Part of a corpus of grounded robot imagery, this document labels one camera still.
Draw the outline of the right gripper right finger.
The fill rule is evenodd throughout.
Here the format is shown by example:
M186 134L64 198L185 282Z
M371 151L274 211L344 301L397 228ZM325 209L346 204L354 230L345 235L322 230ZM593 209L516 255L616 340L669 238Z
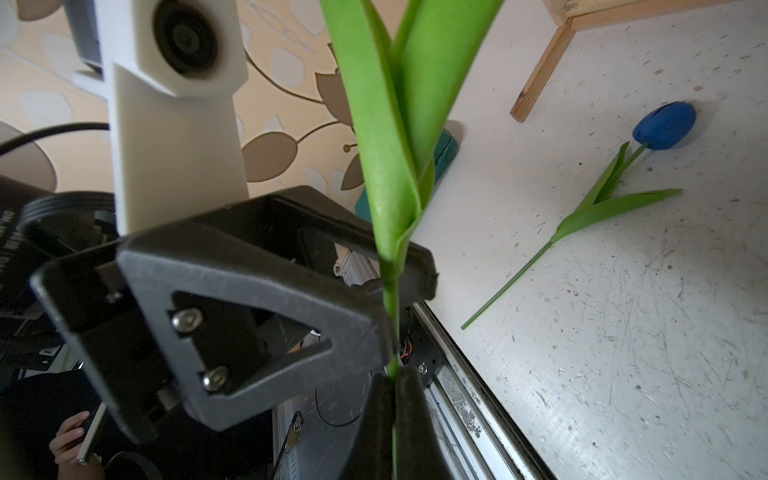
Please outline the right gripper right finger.
M400 368L394 399L394 478L452 479L417 369L411 366Z

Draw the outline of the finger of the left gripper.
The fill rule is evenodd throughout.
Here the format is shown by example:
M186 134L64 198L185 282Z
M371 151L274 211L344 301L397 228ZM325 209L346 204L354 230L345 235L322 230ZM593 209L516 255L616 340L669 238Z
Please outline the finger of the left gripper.
M308 186L205 213L193 223L202 266L183 275L179 300L231 303L322 303L354 294L333 275L341 245L378 262L371 224Z

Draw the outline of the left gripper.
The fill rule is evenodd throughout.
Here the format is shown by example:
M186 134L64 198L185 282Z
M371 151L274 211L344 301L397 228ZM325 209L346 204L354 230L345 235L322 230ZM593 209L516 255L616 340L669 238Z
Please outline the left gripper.
M165 399L223 431L393 354L377 300L193 223L205 213L123 235L115 194L82 191L19 215L51 255L32 290L137 444L158 437Z

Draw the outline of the white tulip flower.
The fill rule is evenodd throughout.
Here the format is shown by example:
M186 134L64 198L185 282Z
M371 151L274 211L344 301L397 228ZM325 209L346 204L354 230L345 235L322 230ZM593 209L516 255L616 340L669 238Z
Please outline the white tulip flower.
M501 4L411 1L394 36L370 1L321 8L358 143L383 305L397 328L408 244L435 183L433 150Z

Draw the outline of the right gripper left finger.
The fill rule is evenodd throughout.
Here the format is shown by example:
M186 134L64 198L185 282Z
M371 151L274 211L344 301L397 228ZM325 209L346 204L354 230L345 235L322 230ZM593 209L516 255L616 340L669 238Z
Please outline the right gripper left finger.
M394 383L386 374L373 377L357 435L340 479L393 478L394 393Z

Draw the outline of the person hand holding phone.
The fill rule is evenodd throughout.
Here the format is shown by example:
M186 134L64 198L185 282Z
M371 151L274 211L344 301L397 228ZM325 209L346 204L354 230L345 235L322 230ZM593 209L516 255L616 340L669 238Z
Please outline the person hand holding phone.
M67 418L49 443L49 450L57 465L58 480L105 479L104 469L98 459L91 459L86 465L77 460L80 443L85 436L82 425L89 417L88 411L82 411Z

